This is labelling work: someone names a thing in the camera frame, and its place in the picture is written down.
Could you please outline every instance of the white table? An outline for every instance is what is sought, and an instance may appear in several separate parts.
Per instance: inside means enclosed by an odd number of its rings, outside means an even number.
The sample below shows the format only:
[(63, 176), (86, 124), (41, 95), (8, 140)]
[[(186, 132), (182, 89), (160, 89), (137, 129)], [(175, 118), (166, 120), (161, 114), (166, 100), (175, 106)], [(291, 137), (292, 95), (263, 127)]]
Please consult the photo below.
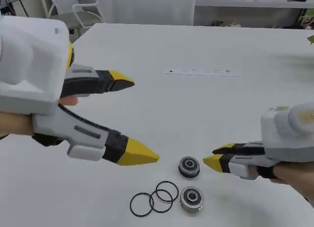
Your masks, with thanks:
[[(43, 148), (9, 136), (0, 150), (0, 225), (3, 227), (312, 227), (314, 210), (288, 186), (220, 174), (202, 163), (229, 142), (260, 140), (260, 116), (273, 105), (311, 101), (312, 31), (106, 25), (92, 27), (75, 44), (78, 64), (119, 70), (136, 85), (80, 99), (72, 110), (145, 143), (156, 164), (119, 167), (70, 159), (67, 144)], [(241, 77), (179, 76), (165, 67), (239, 70)], [(183, 178), (178, 161), (194, 156), (201, 172)], [(194, 185), (205, 196), (195, 217), (179, 205), (140, 219), (131, 197), (159, 181)], [(148, 200), (134, 203), (145, 211)]]

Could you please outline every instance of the white shelf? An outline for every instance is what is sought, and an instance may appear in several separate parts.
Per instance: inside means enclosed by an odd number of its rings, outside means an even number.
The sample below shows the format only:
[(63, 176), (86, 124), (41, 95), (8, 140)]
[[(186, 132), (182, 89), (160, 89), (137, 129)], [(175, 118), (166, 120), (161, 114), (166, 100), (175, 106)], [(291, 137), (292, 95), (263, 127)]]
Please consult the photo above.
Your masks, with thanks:
[(264, 7), (264, 8), (314, 8), (314, 0), (306, 2), (288, 0), (196, 0), (196, 6)]

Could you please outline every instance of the finger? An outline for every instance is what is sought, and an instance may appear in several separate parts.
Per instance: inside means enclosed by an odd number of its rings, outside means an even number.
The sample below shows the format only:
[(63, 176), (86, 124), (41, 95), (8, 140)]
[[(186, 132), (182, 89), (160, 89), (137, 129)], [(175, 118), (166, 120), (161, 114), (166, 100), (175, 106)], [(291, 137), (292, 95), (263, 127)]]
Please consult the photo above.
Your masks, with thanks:
[(75, 96), (67, 96), (67, 97), (60, 99), (59, 102), (62, 105), (74, 106), (78, 103), (78, 99)]
[(287, 184), (287, 182), (285, 182), (282, 179), (269, 179), (271, 182), (276, 183), (276, 184)]

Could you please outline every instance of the metal bearing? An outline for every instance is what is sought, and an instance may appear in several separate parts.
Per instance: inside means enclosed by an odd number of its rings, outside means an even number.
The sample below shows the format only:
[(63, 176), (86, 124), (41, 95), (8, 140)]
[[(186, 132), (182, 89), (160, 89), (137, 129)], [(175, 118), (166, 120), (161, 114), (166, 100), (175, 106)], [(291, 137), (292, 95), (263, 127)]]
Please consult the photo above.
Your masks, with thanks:
[(183, 157), (179, 162), (179, 171), (185, 177), (196, 177), (200, 172), (200, 163), (194, 157)]
[(182, 190), (180, 195), (180, 204), (184, 211), (188, 213), (197, 213), (203, 207), (204, 195), (195, 187), (189, 186)]

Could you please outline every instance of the black rubber ring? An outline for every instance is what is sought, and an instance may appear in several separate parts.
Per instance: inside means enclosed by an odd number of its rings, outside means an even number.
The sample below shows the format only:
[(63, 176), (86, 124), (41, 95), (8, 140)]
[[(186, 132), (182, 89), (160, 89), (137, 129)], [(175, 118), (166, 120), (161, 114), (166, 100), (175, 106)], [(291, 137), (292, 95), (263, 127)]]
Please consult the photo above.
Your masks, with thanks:
[(179, 188), (178, 188), (174, 183), (172, 183), (172, 182), (170, 182), (170, 181), (167, 181), (167, 180), (162, 181), (162, 182), (158, 183), (158, 185), (156, 186), (156, 190), (158, 189), (158, 187), (159, 187), (161, 184), (165, 184), (165, 183), (172, 184), (172, 185), (177, 189), (177, 192), (178, 192), (178, 193), (177, 193), (176, 197), (175, 197), (173, 200), (165, 200), (165, 199), (163, 199), (163, 198), (161, 198), (161, 197), (159, 196), (158, 192), (156, 192), (156, 195), (157, 195), (157, 197), (158, 197), (160, 200), (162, 200), (163, 202), (174, 202), (174, 201), (178, 198), (178, 196), (179, 196)]
[[(151, 206), (151, 209), (149, 210), (149, 212), (147, 212), (147, 213), (145, 213), (145, 214), (142, 214), (142, 215), (136, 214), (136, 213), (133, 211), (133, 209), (132, 209), (132, 202), (133, 202), (133, 200), (134, 200), (137, 196), (140, 196), (140, 195), (146, 195), (146, 196), (148, 196), (148, 197), (149, 197), (149, 205)], [(138, 194), (135, 194), (135, 195), (133, 196), (133, 198), (131, 199), (131, 201), (130, 201), (130, 210), (131, 210), (132, 214), (133, 214), (134, 216), (136, 216), (136, 217), (145, 217), (145, 216), (148, 216), (148, 215), (152, 212), (152, 210), (153, 210), (153, 208), (154, 208), (154, 205), (155, 205), (155, 202), (154, 202), (153, 196), (152, 196), (151, 194), (149, 194), (149, 193), (138, 193)]]
[(151, 208), (152, 208), (152, 210), (153, 210), (154, 212), (157, 212), (157, 213), (166, 213), (167, 211), (169, 211), (169, 210), (172, 208), (173, 198), (172, 198), (171, 194), (170, 194), (167, 190), (164, 190), (164, 189), (157, 189), (157, 190), (155, 190), (154, 192), (152, 192), (152, 194), (151, 194), (152, 199), (153, 199), (153, 195), (154, 195), (155, 193), (159, 192), (159, 191), (167, 193), (167, 194), (169, 195), (169, 197), (171, 198), (171, 203), (170, 203), (169, 208), (166, 209), (166, 210), (164, 210), (164, 211), (158, 211), (158, 210), (156, 210), (156, 209), (154, 208), (154, 203), (151, 204), (151, 200), (149, 200), (149, 205), (151, 206)]

